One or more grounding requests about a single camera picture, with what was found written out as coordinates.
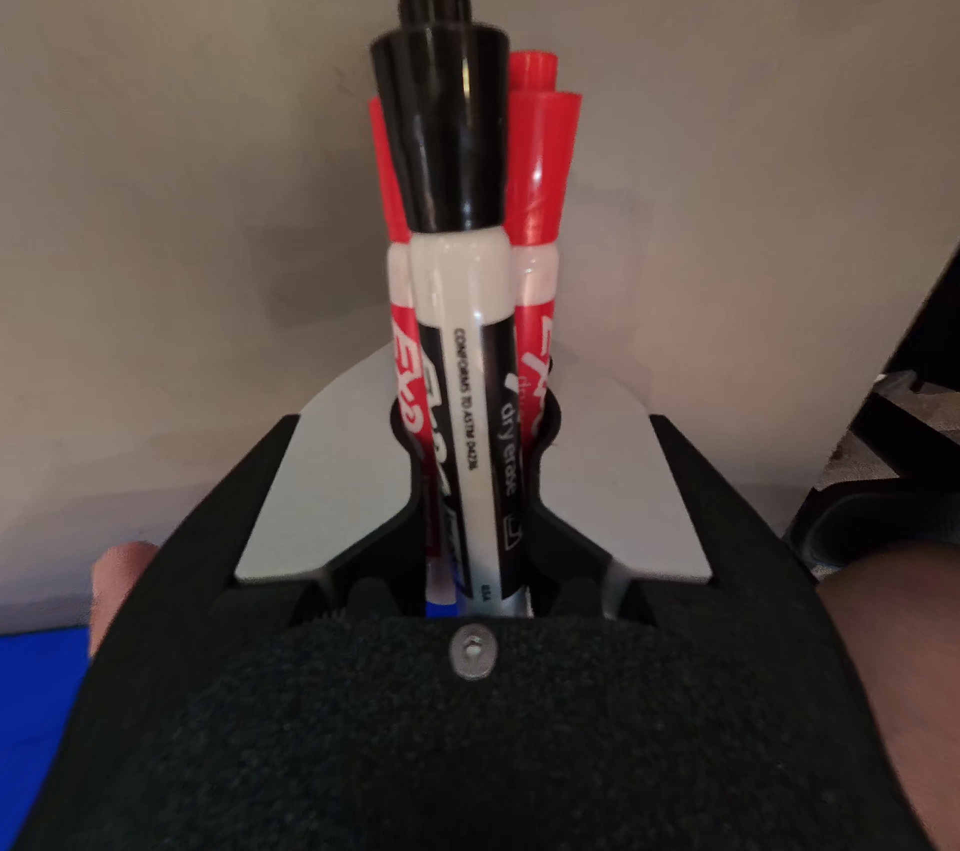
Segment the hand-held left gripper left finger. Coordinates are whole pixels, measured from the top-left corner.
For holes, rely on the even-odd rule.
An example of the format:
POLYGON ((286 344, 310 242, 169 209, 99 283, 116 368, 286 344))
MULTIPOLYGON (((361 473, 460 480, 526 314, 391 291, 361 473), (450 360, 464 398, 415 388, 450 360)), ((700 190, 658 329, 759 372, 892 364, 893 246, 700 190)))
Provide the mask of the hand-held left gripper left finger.
POLYGON ((377 350, 299 413, 235 577, 315 581, 333 608, 376 579, 400 611, 424 612, 433 510, 423 452, 402 422, 393 352, 377 350))

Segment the person's leg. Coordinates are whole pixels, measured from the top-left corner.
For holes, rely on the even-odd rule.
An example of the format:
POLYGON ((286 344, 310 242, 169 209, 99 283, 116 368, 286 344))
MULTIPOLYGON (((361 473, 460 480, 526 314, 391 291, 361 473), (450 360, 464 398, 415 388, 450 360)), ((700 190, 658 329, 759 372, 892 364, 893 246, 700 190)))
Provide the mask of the person's leg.
POLYGON ((959 549, 915 542, 825 578, 818 594, 884 747, 937 849, 959 848, 959 549))

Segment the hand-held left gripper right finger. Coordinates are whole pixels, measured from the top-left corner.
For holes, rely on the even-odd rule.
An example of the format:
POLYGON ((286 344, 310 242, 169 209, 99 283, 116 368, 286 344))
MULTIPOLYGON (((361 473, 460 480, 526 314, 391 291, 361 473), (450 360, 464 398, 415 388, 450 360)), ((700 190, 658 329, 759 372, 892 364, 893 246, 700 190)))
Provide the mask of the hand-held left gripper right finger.
POLYGON ((707 581, 711 565, 642 402, 579 357, 555 357, 531 455, 526 556, 545 580, 707 581))

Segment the blue box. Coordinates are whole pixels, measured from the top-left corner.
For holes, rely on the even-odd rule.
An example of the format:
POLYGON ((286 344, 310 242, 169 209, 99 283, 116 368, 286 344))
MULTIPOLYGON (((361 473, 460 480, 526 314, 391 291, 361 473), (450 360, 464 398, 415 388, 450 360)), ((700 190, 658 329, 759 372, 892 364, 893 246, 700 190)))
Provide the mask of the blue box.
POLYGON ((1 848, 12 848, 45 779, 89 665, 90 631, 1 638, 1 848))

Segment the person's left hand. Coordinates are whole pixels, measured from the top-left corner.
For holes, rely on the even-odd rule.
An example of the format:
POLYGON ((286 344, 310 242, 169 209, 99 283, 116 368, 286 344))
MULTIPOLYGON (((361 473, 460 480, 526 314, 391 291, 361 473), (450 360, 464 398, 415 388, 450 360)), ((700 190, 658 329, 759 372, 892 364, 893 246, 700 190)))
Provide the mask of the person's left hand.
POLYGON ((88 657, 99 651, 116 615, 160 551, 158 545, 132 541, 107 549, 91 567, 88 657))

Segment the blue dry erase marker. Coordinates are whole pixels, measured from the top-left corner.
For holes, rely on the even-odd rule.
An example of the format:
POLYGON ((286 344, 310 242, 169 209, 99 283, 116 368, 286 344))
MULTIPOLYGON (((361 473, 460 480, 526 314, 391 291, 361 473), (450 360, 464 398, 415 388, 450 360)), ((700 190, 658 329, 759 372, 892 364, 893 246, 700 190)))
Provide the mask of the blue dry erase marker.
POLYGON ((471 609, 462 569, 446 551, 427 556, 425 600, 428 618, 463 617, 471 609))

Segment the black dry erase marker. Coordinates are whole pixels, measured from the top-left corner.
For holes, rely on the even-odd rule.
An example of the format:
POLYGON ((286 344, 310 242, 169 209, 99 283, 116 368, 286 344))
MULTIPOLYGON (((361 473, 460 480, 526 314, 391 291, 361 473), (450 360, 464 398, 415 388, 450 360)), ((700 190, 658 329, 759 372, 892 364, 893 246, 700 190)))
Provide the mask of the black dry erase marker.
POLYGON ((508 35, 472 0, 398 0, 369 47, 409 241, 438 501, 462 616, 526 618, 508 35))

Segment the red dry erase marker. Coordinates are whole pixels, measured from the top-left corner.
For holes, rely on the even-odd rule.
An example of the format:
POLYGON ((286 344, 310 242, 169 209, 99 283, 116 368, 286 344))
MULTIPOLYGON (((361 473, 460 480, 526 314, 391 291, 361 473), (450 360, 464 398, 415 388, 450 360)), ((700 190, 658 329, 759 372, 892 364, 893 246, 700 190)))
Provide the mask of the red dry erase marker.
POLYGON ((393 365, 401 420, 421 452, 421 474, 426 516, 426 558, 449 553, 441 519, 433 433, 428 416, 425 365, 413 296, 409 243, 402 195, 394 169, 385 118, 380 100, 368 101, 378 185, 389 247, 386 258, 390 300, 393 365))
POLYGON ((583 97, 557 89, 559 60, 542 50, 509 58, 505 229, 514 273, 521 446, 528 461, 546 415, 559 283, 558 238, 583 97))

